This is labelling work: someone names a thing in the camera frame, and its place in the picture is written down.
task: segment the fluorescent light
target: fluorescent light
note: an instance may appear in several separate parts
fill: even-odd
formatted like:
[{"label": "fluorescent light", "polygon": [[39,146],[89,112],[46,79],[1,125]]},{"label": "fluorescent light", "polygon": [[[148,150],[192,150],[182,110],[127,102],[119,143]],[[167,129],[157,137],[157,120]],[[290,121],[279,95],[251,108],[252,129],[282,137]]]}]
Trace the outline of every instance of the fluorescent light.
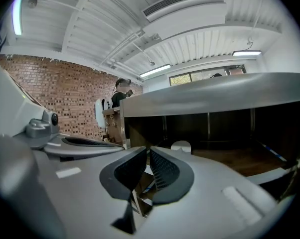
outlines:
[{"label": "fluorescent light", "polygon": [[260,55],[261,53],[260,50],[238,50],[233,51],[232,56],[255,56]]},{"label": "fluorescent light", "polygon": [[16,35],[21,35],[20,5],[21,0],[15,0],[12,5],[12,24]]},{"label": "fluorescent light", "polygon": [[147,72],[145,72],[145,73],[143,73],[143,74],[140,74],[140,77],[145,77],[145,76],[148,76],[148,75],[150,75],[150,74],[154,74],[154,73],[156,73],[156,72],[160,72],[160,71],[162,71],[162,70],[164,70],[164,69],[168,69],[168,68],[170,68],[170,67],[171,67],[171,66],[170,66],[169,64],[164,65],[164,66],[160,66],[160,67],[157,67],[157,68],[152,69],[152,70],[150,70],[150,71],[147,71]]}]

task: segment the wooden floor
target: wooden floor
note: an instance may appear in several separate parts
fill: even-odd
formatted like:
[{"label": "wooden floor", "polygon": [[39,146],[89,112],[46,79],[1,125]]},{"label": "wooden floor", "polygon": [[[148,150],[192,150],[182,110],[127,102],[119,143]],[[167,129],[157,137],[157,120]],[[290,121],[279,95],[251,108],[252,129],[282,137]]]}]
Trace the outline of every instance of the wooden floor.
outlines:
[{"label": "wooden floor", "polygon": [[219,161],[244,176],[256,175],[284,166],[284,162],[265,148],[234,150],[194,149],[192,155]]}]

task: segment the white ceiling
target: white ceiling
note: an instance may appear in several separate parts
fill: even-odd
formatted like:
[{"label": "white ceiling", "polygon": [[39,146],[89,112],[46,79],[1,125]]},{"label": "white ceiling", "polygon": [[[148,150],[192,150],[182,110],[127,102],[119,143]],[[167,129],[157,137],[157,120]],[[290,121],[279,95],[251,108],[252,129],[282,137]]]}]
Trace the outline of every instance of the white ceiling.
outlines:
[{"label": "white ceiling", "polygon": [[[23,33],[15,36],[8,14],[8,43],[2,52],[50,56],[136,81],[138,74],[164,64],[186,67],[193,60],[202,61],[248,48],[247,37],[261,2],[225,0],[228,9],[224,25],[191,30],[166,40],[153,40],[145,35],[137,39],[135,44],[155,66],[132,44],[112,52],[149,24],[142,10],[156,1],[159,0],[38,0],[37,6],[31,9],[28,0],[22,0]],[[283,18],[284,13],[274,0],[263,0],[252,33],[253,49],[264,52],[277,40]],[[111,66],[117,61],[123,65],[114,70]]]}]

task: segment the window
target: window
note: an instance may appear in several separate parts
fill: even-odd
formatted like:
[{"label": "window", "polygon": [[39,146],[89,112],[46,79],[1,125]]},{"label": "window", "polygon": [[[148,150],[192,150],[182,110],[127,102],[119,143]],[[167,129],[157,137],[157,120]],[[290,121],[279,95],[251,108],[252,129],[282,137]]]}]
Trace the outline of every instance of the window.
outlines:
[{"label": "window", "polygon": [[221,74],[222,76],[227,76],[227,75],[244,74],[246,73],[246,71],[244,65],[204,69],[200,71],[194,71],[186,74],[172,76],[169,78],[170,86],[209,79],[217,73]]}]

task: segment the brick wall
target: brick wall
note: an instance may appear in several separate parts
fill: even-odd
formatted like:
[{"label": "brick wall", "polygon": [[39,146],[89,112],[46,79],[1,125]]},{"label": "brick wall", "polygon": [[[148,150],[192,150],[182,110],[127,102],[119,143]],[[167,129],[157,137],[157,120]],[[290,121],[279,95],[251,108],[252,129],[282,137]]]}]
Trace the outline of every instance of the brick wall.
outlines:
[{"label": "brick wall", "polygon": [[[44,107],[59,116],[60,131],[93,139],[102,139],[105,130],[95,119],[95,102],[111,97],[118,77],[89,67],[33,56],[0,56],[7,70]],[[142,87],[133,84],[135,95]]]}]

